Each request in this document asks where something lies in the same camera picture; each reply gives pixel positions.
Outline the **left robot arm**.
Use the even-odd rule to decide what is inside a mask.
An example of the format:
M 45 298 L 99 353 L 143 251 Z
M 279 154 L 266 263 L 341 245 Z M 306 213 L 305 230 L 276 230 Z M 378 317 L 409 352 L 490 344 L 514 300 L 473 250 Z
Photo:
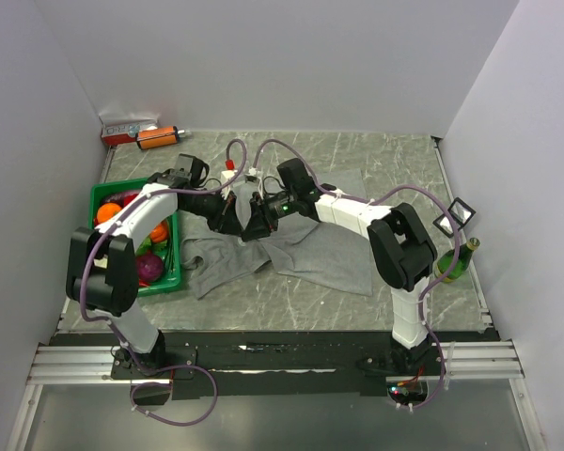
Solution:
M 181 154 L 176 167 L 149 177 L 113 218 L 93 229 L 80 227 L 71 235 L 67 297 L 79 303 L 85 321 L 107 324 L 133 366 L 148 378 L 165 371 L 167 355 L 163 333 L 137 301 L 136 251 L 159 223 L 179 210 L 208 218 L 220 213 L 225 204 L 222 192 L 242 174 L 246 160 L 212 190 L 199 187 L 202 164 Z

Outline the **grey garment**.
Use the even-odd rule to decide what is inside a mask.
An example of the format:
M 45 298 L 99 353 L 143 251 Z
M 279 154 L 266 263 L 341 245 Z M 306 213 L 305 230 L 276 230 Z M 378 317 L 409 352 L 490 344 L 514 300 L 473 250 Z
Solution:
M 200 299 L 212 290 L 271 266 L 278 274 L 352 294 L 373 293 L 368 240 L 338 225 L 299 214 L 279 221 L 272 236 L 239 245 L 195 218 L 182 233 L 181 266 Z

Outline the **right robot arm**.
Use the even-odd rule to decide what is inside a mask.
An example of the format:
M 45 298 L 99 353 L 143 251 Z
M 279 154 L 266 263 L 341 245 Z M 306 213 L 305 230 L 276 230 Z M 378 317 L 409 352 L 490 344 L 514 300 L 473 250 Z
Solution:
M 437 251 L 415 209 L 375 206 L 351 199 L 331 186 L 320 187 L 304 163 L 288 160 L 277 167 L 282 189 L 276 194 L 254 192 L 249 212 L 242 213 L 241 238 L 266 238 L 278 221 L 293 213 L 339 226 L 368 240 L 379 275 L 391 287 L 394 322 L 390 360 L 402 374 L 413 374 L 431 347 L 425 293 Z

